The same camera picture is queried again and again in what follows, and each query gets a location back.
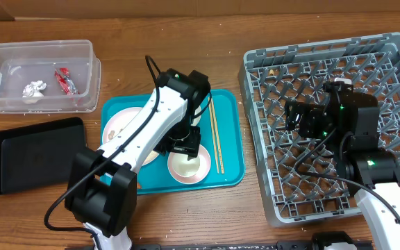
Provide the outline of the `teal serving tray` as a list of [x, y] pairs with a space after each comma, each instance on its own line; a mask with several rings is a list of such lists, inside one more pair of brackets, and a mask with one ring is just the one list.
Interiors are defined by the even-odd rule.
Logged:
[[[150, 94], [142, 94], [109, 99], [104, 104], [101, 113], [101, 135], [104, 126], [113, 115], [126, 108], [143, 107], [149, 97]], [[244, 151], [237, 101], [228, 90], [212, 90], [212, 97], [217, 116], [225, 174], [217, 174], [210, 116], [207, 110], [202, 114], [198, 126], [201, 129], [201, 145], [206, 148], [212, 160], [208, 175], [193, 185], [179, 183], [169, 173], [168, 155], [158, 155], [150, 163], [143, 164], [137, 176], [137, 181], [141, 185], [141, 188], [137, 190], [138, 195], [221, 188], [237, 185], [243, 179], [245, 173]]]

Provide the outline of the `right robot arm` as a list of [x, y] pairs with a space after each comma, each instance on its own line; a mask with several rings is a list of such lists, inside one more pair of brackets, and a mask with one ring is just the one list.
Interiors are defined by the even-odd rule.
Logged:
[[324, 105], [285, 102], [285, 128], [320, 142], [294, 164], [302, 176], [321, 177], [301, 170], [320, 147], [336, 161], [333, 180], [349, 187], [373, 236], [377, 249], [400, 249], [400, 166], [390, 151], [380, 148], [377, 131], [380, 109], [376, 97], [357, 92], [351, 80], [334, 78], [322, 86]]

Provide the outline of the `white bowl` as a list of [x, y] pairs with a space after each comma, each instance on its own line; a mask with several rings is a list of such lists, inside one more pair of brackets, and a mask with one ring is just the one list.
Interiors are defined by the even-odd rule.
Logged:
[[191, 126], [196, 126], [199, 123], [201, 119], [200, 112], [201, 112], [201, 106], [198, 106], [194, 112], [194, 115], [192, 116]]

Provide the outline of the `peanut shells pile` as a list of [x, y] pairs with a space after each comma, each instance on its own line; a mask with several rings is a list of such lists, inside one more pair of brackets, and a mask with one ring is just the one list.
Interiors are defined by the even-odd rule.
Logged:
[[115, 136], [117, 136], [119, 133], [121, 133], [122, 129], [119, 129], [118, 131], [115, 130], [111, 130], [111, 132], [109, 132], [108, 134], [108, 139], [111, 140], [113, 139]]

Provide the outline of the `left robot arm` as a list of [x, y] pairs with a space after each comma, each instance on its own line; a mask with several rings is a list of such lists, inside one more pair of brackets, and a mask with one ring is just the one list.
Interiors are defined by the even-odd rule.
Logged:
[[126, 226], [137, 204], [138, 172], [152, 152], [195, 158], [200, 129], [195, 110], [210, 94], [208, 77], [175, 69], [159, 73], [157, 86], [141, 111], [96, 151], [76, 154], [65, 207], [93, 235], [96, 249], [130, 249]]

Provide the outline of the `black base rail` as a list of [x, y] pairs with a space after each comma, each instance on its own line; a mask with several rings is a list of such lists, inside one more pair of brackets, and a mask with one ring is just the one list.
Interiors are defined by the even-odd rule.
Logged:
[[310, 240], [280, 240], [276, 243], [262, 244], [191, 244], [160, 245], [134, 244], [132, 250], [318, 250], [353, 249], [373, 250], [371, 240], [353, 240], [344, 231], [315, 233]]

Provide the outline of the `clear plastic bin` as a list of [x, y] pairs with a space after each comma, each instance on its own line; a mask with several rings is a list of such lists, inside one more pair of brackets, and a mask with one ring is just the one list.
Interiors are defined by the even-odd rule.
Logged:
[[[66, 67], [79, 94], [66, 95], [55, 68]], [[47, 84], [37, 103], [22, 92], [32, 81]], [[0, 43], [0, 113], [90, 113], [97, 107], [101, 62], [89, 40]]]

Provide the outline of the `pink bowl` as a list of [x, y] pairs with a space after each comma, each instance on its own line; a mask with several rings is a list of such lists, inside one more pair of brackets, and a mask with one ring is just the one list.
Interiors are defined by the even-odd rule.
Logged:
[[208, 151], [199, 146], [198, 156], [187, 160], [187, 155], [170, 153], [167, 166], [171, 176], [179, 183], [193, 185], [202, 181], [209, 173], [211, 159]]

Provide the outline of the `red snack wrapper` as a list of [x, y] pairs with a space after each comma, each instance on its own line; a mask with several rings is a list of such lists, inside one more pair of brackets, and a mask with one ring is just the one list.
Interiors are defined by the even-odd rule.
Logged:
[[79, 94], [75, 83], [70, 78], [70, 73], [68, 68], [66, 67], [55, 68], [55, 77], [66, 95]]

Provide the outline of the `grey dishwasher rack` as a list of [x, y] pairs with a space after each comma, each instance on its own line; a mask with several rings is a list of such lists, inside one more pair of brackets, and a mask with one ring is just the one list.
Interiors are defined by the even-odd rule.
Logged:
[[327, 102], [323, 84], [349, 79], [356, 92], [378, 99], [380, 147], [400, 164], [400, 33], [253, 49], [238, 74], [256, 152], [256, 172], [267, 221], [292, 226], [358, 215], [346, 184], [334, 180], [328, 150], [316, 139], [285, 129], [286, 101]]

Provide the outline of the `black plastic tray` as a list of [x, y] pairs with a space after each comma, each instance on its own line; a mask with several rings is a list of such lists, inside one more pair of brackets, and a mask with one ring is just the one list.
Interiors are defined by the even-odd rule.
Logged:
[[79, 117], [0, 131], [0, 195], [66, 183], [86, 147]]

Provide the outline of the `white tissue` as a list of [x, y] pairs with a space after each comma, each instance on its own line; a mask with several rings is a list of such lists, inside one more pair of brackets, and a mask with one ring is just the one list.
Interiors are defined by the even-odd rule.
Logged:
[[26, 85], [22, 92], [22, 101], [26, 104], [37, 103], [44, 95], [47, 84], [43, 81], [32, 81]]

